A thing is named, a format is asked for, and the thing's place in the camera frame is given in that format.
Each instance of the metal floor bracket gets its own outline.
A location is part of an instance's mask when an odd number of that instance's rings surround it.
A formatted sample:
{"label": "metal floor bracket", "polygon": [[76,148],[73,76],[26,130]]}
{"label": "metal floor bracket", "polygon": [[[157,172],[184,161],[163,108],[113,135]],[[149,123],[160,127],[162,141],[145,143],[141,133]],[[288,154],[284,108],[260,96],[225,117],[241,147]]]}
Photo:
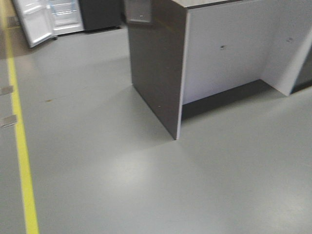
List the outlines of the metal floor bracket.
{"label": "metal floor bracket", "polygon": [[8,28],[14,28],[20,26],[20,21],[17,16],[8,16],[6,18],[8,23]]}
{"label": "metal floor bracket", "polygon": [[12,126],[18,122],[17,116],[16,115],[11,115],[6,118],[0,118],[0,128],[5,128]]}
{"label": "metal floor bracket", "polygon": [[13,93],[13,86],[0,87],[0,95],[11,94]]}

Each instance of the epoxy floor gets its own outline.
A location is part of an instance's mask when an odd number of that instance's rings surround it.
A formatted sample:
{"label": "epoxy floor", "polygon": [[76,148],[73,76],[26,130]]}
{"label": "epoxy floor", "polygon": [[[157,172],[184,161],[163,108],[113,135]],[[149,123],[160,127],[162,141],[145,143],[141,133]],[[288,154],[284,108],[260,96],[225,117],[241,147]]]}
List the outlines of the epoxy floor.
{"label": "epoxy floor", "polygon": [[[40,233],[311,233],[311,88],[186,106],[173,141],[131,85],[125,27],[32,50],[11,34]],[[0,136],[0,233],[22,234],[13,128]]]}

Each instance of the black refrigerator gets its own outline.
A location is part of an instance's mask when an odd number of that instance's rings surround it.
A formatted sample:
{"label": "black refrigerator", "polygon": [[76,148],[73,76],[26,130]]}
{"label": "black refrigerator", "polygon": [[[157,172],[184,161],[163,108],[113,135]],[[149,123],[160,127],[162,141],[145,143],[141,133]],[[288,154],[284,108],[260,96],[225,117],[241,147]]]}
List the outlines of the black refrigerator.
{"label": "black refrigerator", "polygon": [[83,26],[86,31],[121,25],[118,0],[79,0]]}

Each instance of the yellow floor line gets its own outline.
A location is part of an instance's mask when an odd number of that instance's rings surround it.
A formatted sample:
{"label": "yellow floor line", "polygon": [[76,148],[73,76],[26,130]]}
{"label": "yellow floor line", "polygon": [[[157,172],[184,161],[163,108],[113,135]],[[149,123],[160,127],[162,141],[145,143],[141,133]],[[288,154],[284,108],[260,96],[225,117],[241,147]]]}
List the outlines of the yellow floor line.
{"label": "yellow floor line", "polygon": [[31,178],[29,155],[26,143],[25,128],[23,123],[20,95],[18,82],[16,77],[15,62],[12,50],[12,42],[10,33],[7,28],[6,12],[3,0],[0,0],[1,22],[4,31],[6,57],[8,64],[8,73],[10,85],[13,85],[14,92],[12,94],[12,112],[18,118],[18,123],[15,125],[16,145],[19,158],[19,173],[21,181],[21,193],[24,205],[25,228],[27,234],[39,234],[37,213],[33,192],[33,183]]}

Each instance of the appliance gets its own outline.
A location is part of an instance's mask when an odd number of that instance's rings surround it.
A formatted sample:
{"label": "appliance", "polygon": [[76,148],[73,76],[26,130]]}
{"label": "appliance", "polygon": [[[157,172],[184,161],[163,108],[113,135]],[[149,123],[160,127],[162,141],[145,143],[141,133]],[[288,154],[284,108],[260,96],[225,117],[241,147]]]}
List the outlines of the appliance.
{"label": "appliance", "polygon": [[83,30],[78,0],[13,0],[13,5],[30,48]]}
{"label": "appliance", "polygon": [[79,0],[84,29],[87,31],[121,25],[119,0]]}

